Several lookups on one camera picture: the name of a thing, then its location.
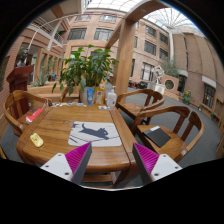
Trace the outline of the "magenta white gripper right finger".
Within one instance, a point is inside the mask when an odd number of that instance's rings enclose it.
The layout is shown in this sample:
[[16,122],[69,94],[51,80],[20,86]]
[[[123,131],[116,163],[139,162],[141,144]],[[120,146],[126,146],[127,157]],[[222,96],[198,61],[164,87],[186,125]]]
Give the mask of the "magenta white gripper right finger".
[[181,170],[181,167],[167,154],[157,154],[140,144],[133,144],[132,153],[144,185]]

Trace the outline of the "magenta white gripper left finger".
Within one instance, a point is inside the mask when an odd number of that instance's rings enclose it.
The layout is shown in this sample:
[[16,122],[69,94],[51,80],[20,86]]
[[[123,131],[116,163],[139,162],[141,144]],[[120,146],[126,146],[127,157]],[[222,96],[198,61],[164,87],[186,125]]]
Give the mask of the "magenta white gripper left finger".
[[92,153],[92,144],[79,146],[67,154],[57,153],[41,168],[65,180],[80,185]]

